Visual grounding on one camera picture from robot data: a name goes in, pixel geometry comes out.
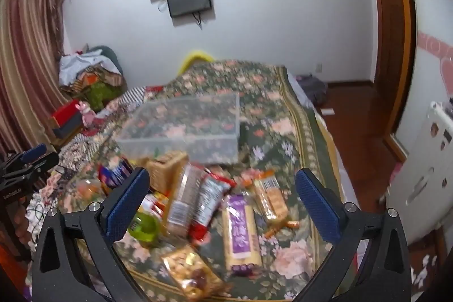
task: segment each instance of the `floral bedspread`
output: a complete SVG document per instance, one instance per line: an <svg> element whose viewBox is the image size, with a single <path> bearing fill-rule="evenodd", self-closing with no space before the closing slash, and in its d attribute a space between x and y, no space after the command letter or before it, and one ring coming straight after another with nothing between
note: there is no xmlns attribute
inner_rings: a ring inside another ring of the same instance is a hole
<svg viewBox="0 0 453 302"><path fill-rule="evenodd" d="M291 217L300 221L300 228L282 229L270 239L265 239L263 234L266 225L255 214L264 265L262 274L254 279L232 278L232 287L212 299L292 300L307 284L331 248L329 243L320 238L297 196L294 173L300 168L310 168L337 195L339 187L314 112L298 104L288 83L286 69L241 61L196 64L150 98L231 91L239 92L240 95L240 163L223 166L221 170L232 177L244 177L250 168L262 171L273 169ZM117 119L117 126L110 129L109 137L100 145L92 160L69 182L66 193L59 201L62 211L85 208L87 203L76 191L77 183L96 178L97 163L107 164L120 155L114 137L128 117L125 113ZM225 267L221 214L214 217L209 233L197 246L200 254L215 270L221 271ZM153 300L175 302L182 299L182 294L161 262L161 255L171 250L168 244L163 243L148 250L126 233L114 247L131 275ZM81 253L88 260L88 267L92 267L88 251L83 245Z"/></svg>

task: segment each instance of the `gray bag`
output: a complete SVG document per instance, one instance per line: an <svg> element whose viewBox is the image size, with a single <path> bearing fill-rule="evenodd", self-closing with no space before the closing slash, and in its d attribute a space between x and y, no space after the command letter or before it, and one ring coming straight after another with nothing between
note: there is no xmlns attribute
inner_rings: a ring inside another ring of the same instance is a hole
<svg viewBox="0 0 453 302"><path fill-rule="evenodd" d="M310 74L296 76L296 81L313 105L322 105L327 100L327 83Z"/></svg>

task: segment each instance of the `wooden floor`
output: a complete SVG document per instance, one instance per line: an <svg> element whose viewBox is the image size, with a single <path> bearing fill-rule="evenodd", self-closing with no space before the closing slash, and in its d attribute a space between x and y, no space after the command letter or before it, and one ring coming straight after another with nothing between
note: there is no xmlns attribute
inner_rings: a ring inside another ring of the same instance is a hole
<svg viewBox="0 0 453 302"><path fill-rule="evenodd" d="M370 86L332 87L328 100L321 108L333 108L334 115L326 115L329 132L334 138L345 169L354 187L363 211L383 212L377 199L385 192L391 172L397 163L383 142L390 110L384 100ZM409 247L411 265L415 274L422 270L422 260L427 254L436 254L433 235ZM426 288L435 274L435 267L428 267Z"/></svg>

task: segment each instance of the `stuffed toy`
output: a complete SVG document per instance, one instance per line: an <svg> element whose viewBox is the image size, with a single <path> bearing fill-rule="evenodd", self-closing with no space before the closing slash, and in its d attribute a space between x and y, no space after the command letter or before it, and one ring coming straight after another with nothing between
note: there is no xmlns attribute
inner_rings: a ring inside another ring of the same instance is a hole
<svg viewBox="0 0 453 302"><path fill-rule="evenodd" d="M90 104L86 101L79 101L79 104L76 105L76 108L82 114L82 122L85 128L89 128L96 117L93 109L90 108Z"/></svg>

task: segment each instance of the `white air conditioner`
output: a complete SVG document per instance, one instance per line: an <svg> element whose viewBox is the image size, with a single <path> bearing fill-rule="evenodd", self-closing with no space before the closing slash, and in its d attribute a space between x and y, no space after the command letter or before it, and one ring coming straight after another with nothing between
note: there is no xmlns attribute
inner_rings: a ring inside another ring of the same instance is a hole
<svg viewBox="0 0 453 302"><path fill-rule="evenodd" d="M398 211L411 244L437 229L453 208L453 120L432 102L414 147L389 186L386 205Z"/></svg>

